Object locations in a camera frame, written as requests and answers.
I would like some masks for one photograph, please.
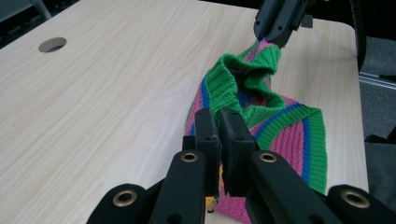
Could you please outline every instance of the knitted fabric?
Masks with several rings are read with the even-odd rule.
[[[280,154],[311,189],[324,193],[327,154],[322,113],[271,91],[271,76],[279,58],[279,48],[265,40],[239,56],[221,56],[199,85],[185,134],[194,135],[194,114],[200,109],[210,108],[217,125],[221,108],[235,110],[261,150]],[[215,211],[250,223],[245,199],[226,196],[221,181],[219,185]]]

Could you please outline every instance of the colorful knitted cloth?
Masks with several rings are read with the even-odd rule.
[[[271,91],[271,75],[276,72],[279,57],[278,46],[265,40],[239,56],[221,56],[198,88],[185,134],[194,135],[194,114],[200,109],[210,108],[217,124],[221,108],[235,110],[261,150],[280,154],[311,189],[324,193],[327,154],[322,113]],[[215,211],[250,223],[245,198],[224,195],[221,182]]]

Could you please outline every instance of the wooden table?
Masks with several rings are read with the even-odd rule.
[[[0,223],[85,223],[113,187],[164,178],[201,78],[255,41],[256,13],[83,0],[1,49]],[[40,52],[53,37],[67,43]],[[353,29],[315,20],[293,33],[273,90],[323,110],[328,188],[367,190]]]

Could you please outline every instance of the light wood tabletop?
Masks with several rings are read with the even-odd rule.
[[[220,55],[254,43],[256,13],[192,0],[82,0],[1,49],[0,223],[85,223],[117,185],[164,178],[198,84]],[[64,47],[40,52],[53,37],[64,39],[41,50]],[[354,30],[319,20],[300,28],[272,83],[323,110],[327,188],[367,190]]]

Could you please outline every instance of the green knit edge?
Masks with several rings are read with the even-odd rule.
[[[326,152],[326,129],[323,123],[321,110],[308,118],[311,128],[311,168],[309,169],[308,185],[311,189],[320,193],[326,193],[327,186],[327,152]]]
[[[215,120],[219,122],[219,111],[226,107],[240,113],[246,125],[251,128],[283,110],[286,107],[285,100],[280,95],[270,91],[262,80],[276,72],[279,58],[280,50],[277,46],[269,46],[261,50],[250,63],[245,62],[241,56],[232,54],[221,56],[213,68],[209,70],[205,80],[210,108]],[[230,69],[248,71],[248,77],[244,83],[245,87],[265,95],[268,105],[251,105],[243,109],[236,98],[238,88]]]
[[[325,138],[325,127],[320,109],[301,105],[276,118],[262,131],[256,141],[260,149],[269,150],[276,137],[287,126],[293,125],[301,119],[307,118],[311,129],[311,162],[309,169],[308,185],[311,189],[325,193],[327,185],[327,152]]]

